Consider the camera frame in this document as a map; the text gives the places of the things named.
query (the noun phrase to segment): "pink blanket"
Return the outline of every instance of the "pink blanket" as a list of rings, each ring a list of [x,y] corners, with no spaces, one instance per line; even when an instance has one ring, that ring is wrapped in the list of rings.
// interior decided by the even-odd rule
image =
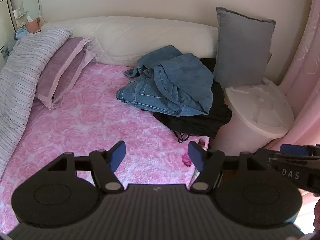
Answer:
[[[178,143],[150,112],[116,100],[116,91],[129,81],[123,75],[128,69],[89,63],[61,108],[50,111],[34,101],[26,130],[0,182],[1,232],[9,232],[18,223],[10,205],[14,189],[66,151],[88,155],[123,140],[127,153],[116,175],[124,186],[190,183],[194,166],[182,162],[188,142]],[[202,140],[207,148],[209,138],[190,140]],[[79,176],[91,181],[87,172]]]

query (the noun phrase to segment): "gray cushion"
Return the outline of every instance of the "gray cushion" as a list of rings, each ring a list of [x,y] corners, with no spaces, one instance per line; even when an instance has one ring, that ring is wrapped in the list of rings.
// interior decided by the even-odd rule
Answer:
[[[257,20],[217,7],[218,51],[214,79],[222,87],[259,84],[267,67],[274,20]]]

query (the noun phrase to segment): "ribbed black surface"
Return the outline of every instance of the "ribbed black surface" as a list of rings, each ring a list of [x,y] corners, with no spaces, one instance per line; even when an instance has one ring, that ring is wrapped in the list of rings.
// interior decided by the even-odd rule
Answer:
[[[13,240],[284,240],[302,236],[294,226],[272,230],[246,228],[219,213],[209,197],[185,185],[129,185],[106,196],[98,210],[81,222],[57,229],[21,224]]]

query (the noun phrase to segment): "white plastic bin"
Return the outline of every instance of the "white plastic bin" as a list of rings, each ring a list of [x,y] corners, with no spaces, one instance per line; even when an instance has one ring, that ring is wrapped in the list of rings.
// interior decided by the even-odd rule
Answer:
[[[226,155],[253,153],[292,128],[291,106],[281,90],[267,78],[259,85],[226,88],[226,104],[233,112],[232,118],[210,141],[212,149]]]

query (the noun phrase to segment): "white striped comforter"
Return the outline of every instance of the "white striped comforter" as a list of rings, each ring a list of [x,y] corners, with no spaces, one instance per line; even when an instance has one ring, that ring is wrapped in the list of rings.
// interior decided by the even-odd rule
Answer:
[[[54,27],[26,35],[0,72],[0,180],[26,128],[39,76],[69,36],[72,30]]]

